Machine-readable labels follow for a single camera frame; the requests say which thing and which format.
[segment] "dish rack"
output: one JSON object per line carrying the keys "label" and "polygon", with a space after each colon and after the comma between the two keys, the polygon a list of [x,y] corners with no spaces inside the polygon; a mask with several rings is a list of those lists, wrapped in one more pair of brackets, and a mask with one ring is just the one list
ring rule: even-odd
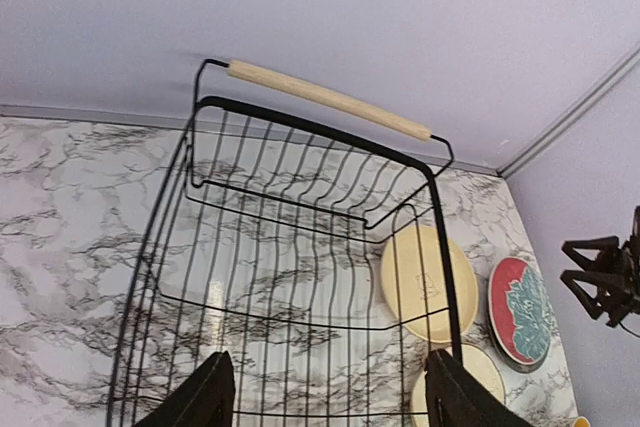
{"label": "dish rack", "polygon": [[[434,173],[326,125],[201,97],[210,66],[439,142],[449,161]],[[203,117],[219,128],[205,129]],[[432,346],[403,327],[416,318],[391,314],[379,258],[402,228],[420,222],[437,229],[448,307],[430,311],[425,297],[423,318],[428,326],[431,316],[448,316],[461,362],[436,189],[452,161],[445,139],[378,107],[243,62],[205,60],[137,259],[107,425],[136,425],[213,358],[233,366],[216,387],[226,405],[217,408],[221,420],[198,425],[412,425],[412,415],[426,414],[412,414],[409,399]],[[179,408],[197,396],[187,397]]]}

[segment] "yellow object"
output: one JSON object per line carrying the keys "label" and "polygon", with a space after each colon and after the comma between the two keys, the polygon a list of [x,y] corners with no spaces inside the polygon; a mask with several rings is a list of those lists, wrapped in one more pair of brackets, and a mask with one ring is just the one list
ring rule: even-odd
{"label": "yellow object", "polygon": [[571,425],[573,427],[591,427],[591,422],[589,422],[586,417],[578,417]]}
{"label": "yellow object", "polygon": [[[471,328],[478,311],[478,284],[462,249],[452,240],[448,244],[463,334]],[[398,319],[422,316],[405,324],[412,333],[432,342],[451,341],[448,310],[428,319],[425,316],[427,311],[449,305],[435,228],[412,224],[389,239],[382,254],[380,277],[387,304]]]}

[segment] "cream plate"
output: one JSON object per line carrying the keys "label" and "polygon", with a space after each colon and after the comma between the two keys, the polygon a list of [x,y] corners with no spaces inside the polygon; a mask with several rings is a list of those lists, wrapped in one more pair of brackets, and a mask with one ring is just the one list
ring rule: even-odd
{"label": "cream plate", "polygon": [[[448,243],[458,301],[460,331],[464,334],[473,324],[478,311],[478,284],[462,249],[452,240]],[[387,304],[400,320],[424,316],[427,306],[428,311],[433,312],[449,305],[438,232],[433,227],[412,224],[389,239],[382,254],[380,277]],[[405,326],[418,337],[431,339],[432,342],[451,341],[447,310],[431,315],[429,327],[426,317],[409,322]]]}
{"label": "cream plate", "polygon": [[[447,352],[451,353],[451,347],[447,349]],[[478,347],[462,344],[462,361],[467,372],[480,382],[485,389],[491,392],[502,404],[506,402],[502,376],[487,354]],[[411,393],[411,412],[427,412],[425,392],[424,374],[422,374],[418,377]],[[415,427],[427,427],[429,425],[429,416],[426,414],[412,415],[411,417]]]}

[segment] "black metal stand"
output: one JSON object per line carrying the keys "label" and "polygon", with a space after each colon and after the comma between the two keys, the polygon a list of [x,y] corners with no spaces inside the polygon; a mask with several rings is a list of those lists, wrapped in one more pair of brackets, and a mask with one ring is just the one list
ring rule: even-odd
{"label": "black metal stand", "polygon": [[231,357],[216,352],[136,427],[231,427]]}
{"label": "black metal stand", "polygon": [[[636,207],[633,231],[619,248],[618,237],[567,241],[562,251],[581,269],[565,270],[560,278],[573,292],[592,319],[609,314],[607,325],[616,327],[628,314],[640,313],[640,207]],[[576,249],[598,251],[589,259]],[[595,297],[578,282],[597,287]]]}
{"label": "black metal stand", "polygon": [[489,393],[446,350],[427,358],[431,427],[531,427]]}

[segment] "plate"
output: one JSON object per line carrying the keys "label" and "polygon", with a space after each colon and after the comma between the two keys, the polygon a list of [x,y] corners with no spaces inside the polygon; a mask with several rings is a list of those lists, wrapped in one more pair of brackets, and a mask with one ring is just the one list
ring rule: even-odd
{"label": "plate", "polygon": [[[447,352],[451,353],[451,347],[447,348]],[[504,405],[506,402],[504,382],[491,358],[478,347],[462,344],[462,360],[467,372]],[[418,377],[411,392],[411,412],[427,412],[424,377],[424,374]],[[427,427],[429,425],[428,415],[412,415],[411,418],[415,427]]]}
{"label": "plate", "polygon": [[[478,311],[478,283],[462,249],[450,239],[448,244],[460,332],[464,334]],[[427,312],[449,306],[435,228],[412,224],[389,239],[382,253],[380,278],[385,300],[396,318],[405,321],[422,316],[404,324],[407,329],[432,342],[451,341],[448,310],[430,315],[429,323],[425,317]]]}
{"label": "plate", "polygon": [[551,345],[551,307],[540,276],[524,260],[507,257],[489,278],[492,338],[519,372],[542,365]]}

